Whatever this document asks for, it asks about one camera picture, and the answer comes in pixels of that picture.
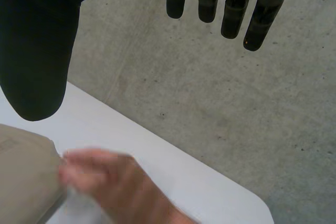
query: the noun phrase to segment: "concrete floor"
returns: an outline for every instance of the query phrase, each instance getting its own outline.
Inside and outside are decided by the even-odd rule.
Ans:
[[[243,48],[165,0],[87,0],[69,80],[260,196],[275,223],[336,223],[336,0],[287,0]]]

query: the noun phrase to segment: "blurry hand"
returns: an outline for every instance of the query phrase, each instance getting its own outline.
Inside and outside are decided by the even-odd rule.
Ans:
[[[129,155],[101,149],[71,150],[59,179],[90,195],[121,224],[192,224]]]

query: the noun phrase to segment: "khaki cloth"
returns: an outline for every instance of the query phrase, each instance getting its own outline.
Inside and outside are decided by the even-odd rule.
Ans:
[[[48,138],[0,124],[0,223],[45,223],[66,196],[60,163]]]

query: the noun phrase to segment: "white table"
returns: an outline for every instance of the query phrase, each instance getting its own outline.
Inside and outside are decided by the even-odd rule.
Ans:
[[[60,110],[40,122],[21,119],[0,90],[0,123],[50,138],[59,153],[87,146],[130,153],[176,205],[202,223],[274,223],[256,195],[72,84]],[[48,224],[105,223],[98,207],[78,197],[68,199]]]

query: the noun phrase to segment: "beige fabric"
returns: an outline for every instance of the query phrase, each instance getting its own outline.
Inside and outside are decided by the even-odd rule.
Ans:
[[[37,224],[65,194],[46,137],[0,124],[0,223]]]

